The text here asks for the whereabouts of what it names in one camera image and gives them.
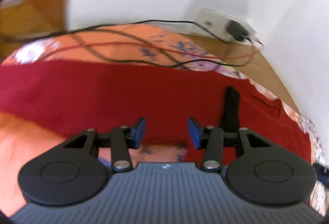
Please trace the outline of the red knit cardigan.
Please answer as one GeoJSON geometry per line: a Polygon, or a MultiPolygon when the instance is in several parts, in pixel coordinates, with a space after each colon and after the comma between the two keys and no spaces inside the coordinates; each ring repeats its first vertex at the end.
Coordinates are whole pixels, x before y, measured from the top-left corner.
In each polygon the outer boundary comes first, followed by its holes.
{"type": "Polygon", "coordinates": [[[145,117],[144,144],[181,145],[200,162],[187,120],[227,130],[247,127],[307,161],[311,143],[279,99],[262,95],[249,80],[214,71],[76,61],[1,67],[1,111],[63,137],[89,127],[100,132],[145,117]]]}

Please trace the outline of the floral bed sheet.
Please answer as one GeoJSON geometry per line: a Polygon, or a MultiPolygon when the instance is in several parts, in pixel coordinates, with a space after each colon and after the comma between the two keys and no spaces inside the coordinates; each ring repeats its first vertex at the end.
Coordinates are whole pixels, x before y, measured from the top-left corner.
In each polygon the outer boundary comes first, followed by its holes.
{"type": "MultiPolygon", "coordinates": [[[[208,53],[192,40],[169,30],[146,24],[98,27],[27,43],[12,53],[2,66],[48,61],[76,61],[173,68],[183,71],[214,71],[235,79],[249,80],[270,100],[279,99],[265,87],[208,53]]],[[[324,152],[314,124],[282,102],[287,115],[309,136],[311,163],[324,163],[324,152]]],[[[25,205],[18,187],[18,172],[39,154],[62,143],[61,136],[30,120],[1,111],[1,211],[11,216],[25,205]]],[[[133,163],[187,161],[181,145],[143,145],[132,150],[133,163]]]]}

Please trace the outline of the black power adapter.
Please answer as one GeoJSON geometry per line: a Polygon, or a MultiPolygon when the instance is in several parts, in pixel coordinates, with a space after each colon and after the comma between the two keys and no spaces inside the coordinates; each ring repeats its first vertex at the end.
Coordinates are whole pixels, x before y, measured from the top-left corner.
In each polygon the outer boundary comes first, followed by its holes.
{"type": "Polygon", "coordinates": [[[229,20],[226,26],[226,32],[232,36],[232,38],[238,42],[250,40],[249,32],[240,23],[229,20]]]}

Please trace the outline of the wooden bed frame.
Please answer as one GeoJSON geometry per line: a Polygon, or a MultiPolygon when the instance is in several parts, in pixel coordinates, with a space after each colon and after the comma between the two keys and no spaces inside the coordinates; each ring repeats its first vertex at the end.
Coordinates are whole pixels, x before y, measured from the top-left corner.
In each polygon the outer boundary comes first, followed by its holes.
{"type": "Polygon", "coordinates": [[[237,43],[227,44],[213,38],[190,34],[183,34],[183,36],[200,45],[208,53],[219,57],[225,63],[240,66],[246,61],[250,61],[248,65],[238,67],[237,70],[265,87],[293,110],[299,112],[285,85],[270,64],[268,64],[266,58],[261,53],[256,53],[252,57],[250,56],[253,52],[251,46],[237,43]]]}

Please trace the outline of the white wall socket strip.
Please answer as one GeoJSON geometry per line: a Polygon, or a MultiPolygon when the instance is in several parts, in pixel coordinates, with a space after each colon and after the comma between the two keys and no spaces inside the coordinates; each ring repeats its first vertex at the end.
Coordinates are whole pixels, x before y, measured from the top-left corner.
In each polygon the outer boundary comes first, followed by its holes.
{"type": "Polygon", "coordinates": [[[248,31],[249,38],[256,38],[256,30],[249,23],[233,18],[232,16],[218,13],[208,8],[202,8],[200,10],[195,22],[224,41],[233,40],[233,36],[231,36],[226,30],[230,22],[239,23],[248,31]]]}

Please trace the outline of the wooden door frame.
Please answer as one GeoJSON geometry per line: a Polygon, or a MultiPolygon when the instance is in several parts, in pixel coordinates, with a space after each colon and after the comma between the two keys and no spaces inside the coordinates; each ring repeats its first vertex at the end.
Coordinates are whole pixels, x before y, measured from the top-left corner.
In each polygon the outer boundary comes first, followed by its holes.
{"type": "Polygon", "coordinates": [[[22,0],[15,6],[1,8],[1,60],[22,45],[4,36],[27,38],[63,30],[64,25],[64,0],[22,0]]]}

